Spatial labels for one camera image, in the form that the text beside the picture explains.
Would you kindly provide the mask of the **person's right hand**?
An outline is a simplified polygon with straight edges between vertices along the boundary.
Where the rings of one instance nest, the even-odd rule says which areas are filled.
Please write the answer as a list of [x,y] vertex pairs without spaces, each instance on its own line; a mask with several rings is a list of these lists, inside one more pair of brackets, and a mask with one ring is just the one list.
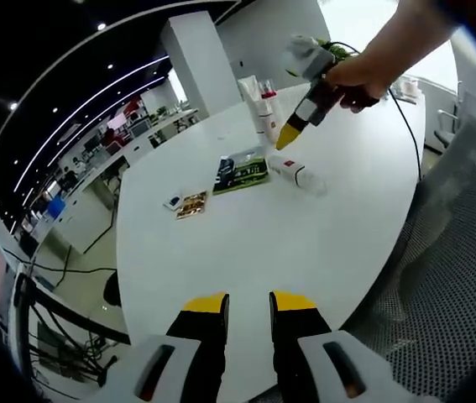
[[380,57],[362,53],[335,65],[325,76],[331,86],[357,87],[378,101],[395,79],[395,70]]

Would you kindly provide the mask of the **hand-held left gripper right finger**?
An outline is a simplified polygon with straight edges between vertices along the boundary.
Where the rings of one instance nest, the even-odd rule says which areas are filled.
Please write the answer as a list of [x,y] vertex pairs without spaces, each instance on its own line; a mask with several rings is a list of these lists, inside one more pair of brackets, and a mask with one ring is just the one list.
[[345,331],[333,331],[314,302],[269,293],[273,364],[286,402],[391,402],[388,363]]

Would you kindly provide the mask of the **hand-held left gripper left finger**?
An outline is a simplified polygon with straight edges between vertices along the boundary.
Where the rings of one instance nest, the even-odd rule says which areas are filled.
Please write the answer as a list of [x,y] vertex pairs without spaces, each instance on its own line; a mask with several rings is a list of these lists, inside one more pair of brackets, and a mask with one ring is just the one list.
[[226,368],[230,296],[221,291],[188,301],[167,332],[152,335],[139,361],[134,395],[142,402],[215,402]]

